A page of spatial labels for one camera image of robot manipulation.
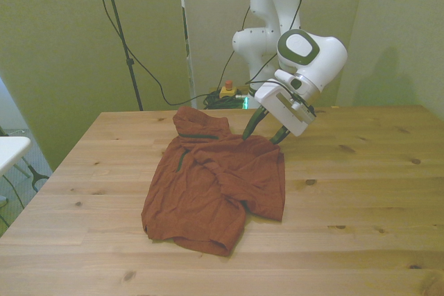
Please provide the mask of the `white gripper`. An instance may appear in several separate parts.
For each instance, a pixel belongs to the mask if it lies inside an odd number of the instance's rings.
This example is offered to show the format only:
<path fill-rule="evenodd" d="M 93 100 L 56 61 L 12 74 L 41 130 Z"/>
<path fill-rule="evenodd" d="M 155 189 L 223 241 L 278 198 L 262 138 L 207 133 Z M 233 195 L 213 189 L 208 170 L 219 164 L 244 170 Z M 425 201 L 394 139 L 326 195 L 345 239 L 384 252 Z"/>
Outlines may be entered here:
<path fill-rule="evenodd" d="M 290 133 L 300 136 L 311 124 L 316 115 L 312 107 L 306 106 L 301 97 L 292 94 L 278 82 L 265 82 L 255 93 L 259 106 L 247 123 L 242 139 L 247 140 L 255 128 L 268 113 L 271 113 L 282 127 L 270 139 L 272 144 L 279 144 Z"/>

